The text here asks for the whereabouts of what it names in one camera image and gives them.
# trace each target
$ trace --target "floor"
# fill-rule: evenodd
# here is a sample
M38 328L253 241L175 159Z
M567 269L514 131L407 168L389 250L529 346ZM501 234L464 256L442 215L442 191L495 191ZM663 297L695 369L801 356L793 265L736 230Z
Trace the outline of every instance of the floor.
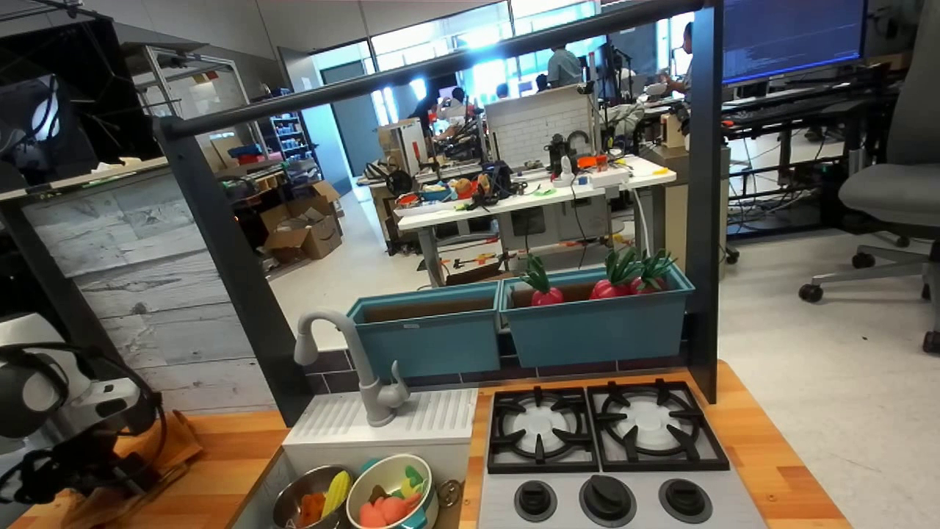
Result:
M347 241L328 259L271 278L291 321L313 309L347 312L363 294L426 288L416 256L385 256L367 200L344 200L344 230ZM743 259L723 278L720 356L852 525L933 525L940 357L920 353L927 328L920 278L826 288L818 305L796 297L814 269L846 265L855 243L842 231L739 243ZM328 328L318 328L318 341L344 346Z

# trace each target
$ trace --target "office chair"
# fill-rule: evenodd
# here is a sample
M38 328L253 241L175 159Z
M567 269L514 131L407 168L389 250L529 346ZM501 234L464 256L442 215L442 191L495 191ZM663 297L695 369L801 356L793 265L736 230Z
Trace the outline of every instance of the office chair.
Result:
M840 200L895 234L927 237L931 252L915 256L887 247L858 247L852 266L818 274L798 288L804 303L823 299L823 284L926 274L921 297L931 299L933 327L921 338L926 353L940 353L940 0L926 0L908 80L899 91L887 131L884 163L852 172Z

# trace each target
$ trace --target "gas stove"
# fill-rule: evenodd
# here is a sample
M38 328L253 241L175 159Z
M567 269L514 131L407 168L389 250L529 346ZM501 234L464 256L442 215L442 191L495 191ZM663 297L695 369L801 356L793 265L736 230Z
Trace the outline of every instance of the gas stove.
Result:
M481 529L764 525L685 382L495 391Z

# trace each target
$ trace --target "faucet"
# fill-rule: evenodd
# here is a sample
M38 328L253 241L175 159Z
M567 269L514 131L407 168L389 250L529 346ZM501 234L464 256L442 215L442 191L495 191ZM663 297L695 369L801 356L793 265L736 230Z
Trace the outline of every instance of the faucet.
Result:
M354 324L344 313L313 312L313 313L304 313L297 321L294 360L298 366L313 363L319 356L313 331L310 331L313 321L328 321L338 331L344 331L344 338L350 344L350 356L353 356L353 369L359 377L359 394L362 394L367 422L369 426L389 422L407 404L407 384L398 377L398 360L389 360L392 384L381 388L369 357L363 356Z

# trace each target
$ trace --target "bowl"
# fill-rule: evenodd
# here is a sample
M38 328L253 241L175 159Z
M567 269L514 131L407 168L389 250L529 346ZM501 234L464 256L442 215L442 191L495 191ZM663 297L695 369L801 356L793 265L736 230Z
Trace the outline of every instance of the bowl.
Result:
M381 512L378 504L385 500L376 500L381 494L397 501L404 501L404 504L413 501L413 504L397 513L392 519L388 516L381 523L359 519L363 504L373 504L376 512ZM347 516L354 529L373 529L373 525L431 529L438 523L438 494L435 494L431 465L413 453L397 453L369 465L367 471L362 471L362 476L350 487Z
M347 468L325 465L325 468L313 468L313 471L301 472L298 478L294 478L288 487L281 487L276 494L272 523L276 525L288 525L288 529L298 529L297 525L297 507L298 507L301 494L325 494L328 481L344 471ZM335 507L332 513L319 516L318 523L310 523L304 529L353 529L353 525L347 519L347 507L340 504L340 507Z

